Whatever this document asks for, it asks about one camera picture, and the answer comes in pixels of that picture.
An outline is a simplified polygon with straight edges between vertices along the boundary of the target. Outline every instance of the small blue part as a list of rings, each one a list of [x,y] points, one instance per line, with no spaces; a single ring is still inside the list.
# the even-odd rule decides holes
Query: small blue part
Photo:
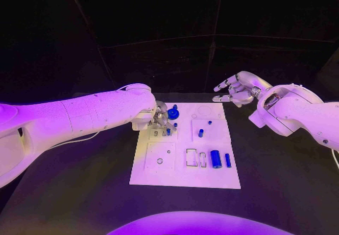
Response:
[[[227,158],[227,165],[228,165],[228,168],[231,168],[231,159],[230,159],[230,154],[227,153],[225,154],[225,158]]]
[[[168,110],[169,120],[175,120],[179,118],[179,111],[173,108]]]
[[[199,130],[199,137],[204,136],[204,129]]]
[[[212,166],[215,169],[220,169],[222,167],[221,165],[221,155],[218,150],[211,151],[211,159],[212,159]]]

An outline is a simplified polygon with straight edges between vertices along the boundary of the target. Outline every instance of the robotic hand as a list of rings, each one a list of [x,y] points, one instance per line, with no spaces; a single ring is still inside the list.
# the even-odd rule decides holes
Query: robotic hand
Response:
[[[42,104],[0,104],[0,188],[61,142],[127,122],[134,130],[155,123],[175,130],[166,104],[156,101],[150,87],[132,84],[123,88]]]
[[[230,77],[214,91],[227,86],[230,95],[215,96],[214,102],[233,102],[241,107],[257,98],[257,110],[250,120],[260,128],[267,125],[283,136],[303,128],[319,144],[339,150],[339,102],[323,103],[319,96],[302,85],[273,87],[245,71]]]

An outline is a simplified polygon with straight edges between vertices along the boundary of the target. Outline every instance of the white board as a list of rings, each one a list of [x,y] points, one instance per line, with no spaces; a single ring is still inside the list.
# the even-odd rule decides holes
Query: white board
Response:
[[[132,172],[132,185],[240,189],[238,171],[228,122],[221,103],[166,103],[178,105],[178,131],[153,125],[140,131]],[[218,150],[222,167],[212,168],[211,151]],[[231,167],[227,167],[225,154]]]

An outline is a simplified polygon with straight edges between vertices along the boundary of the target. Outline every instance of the table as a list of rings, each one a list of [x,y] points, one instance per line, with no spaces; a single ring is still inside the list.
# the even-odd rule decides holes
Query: table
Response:
[[[209,102],[215,94],[155,94],[163,102]],[[295,234],[339,231],[339,170],[305,130],[257,128],[256,103],[225,103],[241,189],[130,185],[139,132],[127,123],[46,151],[0,214],[0,234],[103,235],[157,213],[235,215]]]

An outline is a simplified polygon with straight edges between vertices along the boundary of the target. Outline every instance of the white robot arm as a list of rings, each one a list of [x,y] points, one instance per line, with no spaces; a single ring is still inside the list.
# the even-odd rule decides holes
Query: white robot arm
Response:
[[[134,130],[153,123],[175,130],[168,107],[143,84],[49,103],[0,104],[0,188],[58,143],[127,122]]]
[[[241,107],[257,98],[257,110],[250,120],[260,128],[267,125],[283,136],[303,128],[319,144],[339,150],[339,102],[323,103],[319,96],[302,85],[273,87],[247,71],[230,77],[214,91],[227,86],[230,95],[215,96],[212,100],[234,102]]]

